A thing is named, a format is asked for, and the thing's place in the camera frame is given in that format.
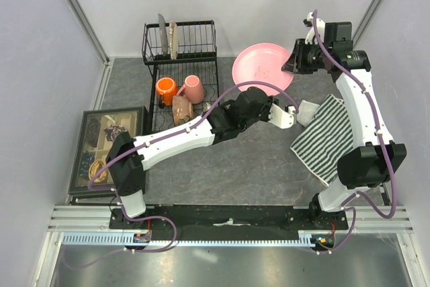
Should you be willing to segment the pink plate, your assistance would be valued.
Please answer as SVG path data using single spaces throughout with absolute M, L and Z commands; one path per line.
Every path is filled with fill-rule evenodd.
M 243 50 L 232 66 L 232 80 L 235 84 L 247 81 L 262 81 L 286 90 L 294 79 L 291 72 L 282 71 L 290 53 L 272 43 L 260 43 Z

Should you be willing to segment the speckled beige plate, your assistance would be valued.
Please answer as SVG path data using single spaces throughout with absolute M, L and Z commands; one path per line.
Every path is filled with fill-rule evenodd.
M 171 59 L 176 60 L 179 52 L 179 38 L 177 33 L 177 24 L 174 21 L 169 22 L 169 49 Z

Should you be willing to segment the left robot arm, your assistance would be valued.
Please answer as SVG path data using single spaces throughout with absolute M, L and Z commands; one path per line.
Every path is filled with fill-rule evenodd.
M 147 222 L 145 171 L 180 153 L 232 140 L 256 122 L 268 122 L 272 105 L 272 96 L 249 87 L 236 99 L 213 106 L 204 116 L 181 126 L 138 138 L 127 132 L 119 135 L 108 154 L 107 166 L 124 221 L 133 229 Z

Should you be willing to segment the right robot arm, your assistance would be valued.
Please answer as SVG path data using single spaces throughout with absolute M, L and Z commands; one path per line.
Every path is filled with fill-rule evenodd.
M 346 105 L 353 135 L 353 148 L 337 161 L 337 176 L 314 196 L 308 211 L 309 224 L 325 228 L 332 212 L 344 210 L 362 197 L 378 215 L 391 219 L 398 206 L 395 173 L 406 157 L 406 147 L 396 143 L 387 129 L 372 86 L 371 64 L 366 52 L 354 50 L 350 22 L 326 23 L 311 13 L 304 20 L 309 28 L 305 38 L 295 41 L 282 70 L 312 74 L 324 69 L 340 91 Z M 382 183 L 391 188 L 391 208 L 381 211 L 366 191 Z

